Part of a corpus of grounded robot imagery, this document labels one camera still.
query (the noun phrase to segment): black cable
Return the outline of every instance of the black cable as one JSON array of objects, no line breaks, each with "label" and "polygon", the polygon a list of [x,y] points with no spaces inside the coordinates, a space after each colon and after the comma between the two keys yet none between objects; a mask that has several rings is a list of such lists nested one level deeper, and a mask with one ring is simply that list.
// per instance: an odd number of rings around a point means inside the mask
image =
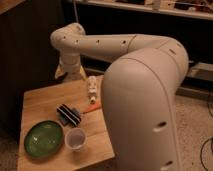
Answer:
[{"label": "black cable", "polygon": [[[213,113],[211,111],[211,106],[210,106],[210,103],[211,103],[211,90],[209,91],[209,95],[208,95],[208,98],[207,98],[207,106],[208,106],[208,110],[209,110],[209,114],[211,115],[211,117],[213,117]],[[203,149],[205,147],[205,145],[211,141],[211,152],[212,152],[212,155],[213,155],[213,137],[212,138],[209,138],[207,139],[201,146],[201,150],[200,150],[200,162],[201,162],[201,165],[203,166],[203,168],[208,171],[208,169],[206,168],[204,162],[203,162]]]},{"label": "black cable", "polygon": [[209,114],[213,117],[213,113],[211,111],[211,90],[209,91],[209,95],[208,95],[208,98],[207,98],[207,106],[208,106],[208,110],[209,110]]},{"label": "black cable", "polygon": [[206,145],[209,141],[211,141],[211,150],[212,150],[212,153],[213,153],[213,138],[207,139],[207,140],[203,143],[203,145],[201,146],[201,149],[200,149],[200,162],[201,162],[201,165],[203,166],[203,168],[204,168],[206,171],[208,171],[208,169],[206,168],[206,166],[205,166],[205,164],[204,164],[204,162],[203,162],[203,149],[204,149],[205,145]]}]

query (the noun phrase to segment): table top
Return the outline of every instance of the table top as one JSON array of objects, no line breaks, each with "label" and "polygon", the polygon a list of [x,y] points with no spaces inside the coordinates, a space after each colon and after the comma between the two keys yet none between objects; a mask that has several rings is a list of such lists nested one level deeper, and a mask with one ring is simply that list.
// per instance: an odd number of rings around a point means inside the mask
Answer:
[{"label": "table top", "polygon": [[[102,76],[97,77],[98,100],[100,100],[101,80]],[[23,145],[27,132],[33,125],[44,120],[54,120],[59,123],[56,109],[63,103],[70,108],[75,107],[80,112],[84,111],[89,105],[86,81],[63,83],[27,91],[24,94],[18,171],[54,171],[59,167],[60,170],[71,171],[114,157],[101,109],[82,114],[82,122],[78,127],[85,130],[87,139],[81,151],[73,152],[63,144],[56,154],[45,161],[35,161],[27,156]],[[70,125],[63,127],[64,134],[69,129],[72,129]]]},{"label": "table top", "polygon": [[0,1],[0,14],[8,11],[9,9],[17,6],[25,0],[1,0]]}]

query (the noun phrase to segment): hole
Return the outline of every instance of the hole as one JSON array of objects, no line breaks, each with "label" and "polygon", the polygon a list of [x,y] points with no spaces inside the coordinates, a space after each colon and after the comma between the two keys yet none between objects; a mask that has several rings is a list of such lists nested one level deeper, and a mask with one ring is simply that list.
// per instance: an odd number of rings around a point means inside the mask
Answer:
[{"label": "hole", "polygon": [[98,45],[99,43],[100,43],[100,40],[97,40],[97,41],[96,41],[96,45]]},{"label": "hole", "polygon": [[126,40],[124,40],[121,45],[124,46],[125,44],[126,44]]},{"label": "hole", "polygon": [[168,161],[163,167],[160,168],[160,171],[167,171],[172,167],[173,161]]},{"label": "hole", "polygon": [[172,52],[174,55],[176,55],[176,52],[173,51],[172,49],[169,49],[170,52]]},{"label": "hole", "polygon": [[167,123],[166,122],[160,122],[157,124],[157,126],[153,129],[154,132],[160,132],[166,127]]},{"label": "hole", "polygon": [[78,44],[79,43],[79,41],[78,40],[75,40],[75,44]]}]

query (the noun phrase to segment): plastic cup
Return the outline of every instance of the plastic cup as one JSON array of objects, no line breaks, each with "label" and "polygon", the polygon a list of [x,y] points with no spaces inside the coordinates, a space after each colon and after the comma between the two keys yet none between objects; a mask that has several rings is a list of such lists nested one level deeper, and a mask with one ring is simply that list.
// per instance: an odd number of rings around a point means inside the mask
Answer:
[{"label": "plastic cup", "polygon": [[65,135],[65,145],[73,151],[79,151],[85,144],[86,134],[82,128],[72,128]]}]

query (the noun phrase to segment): green bowl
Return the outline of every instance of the green bowl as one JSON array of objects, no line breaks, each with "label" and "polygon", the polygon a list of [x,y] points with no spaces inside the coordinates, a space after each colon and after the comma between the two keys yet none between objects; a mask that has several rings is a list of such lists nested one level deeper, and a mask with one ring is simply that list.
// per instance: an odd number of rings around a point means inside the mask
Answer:
[{"label": "green bowl", "polygon": [[63,142],[63,129],[54,121],[43,121],[33,126],[24,139],[24,149],[33,159],[54,154]]}]

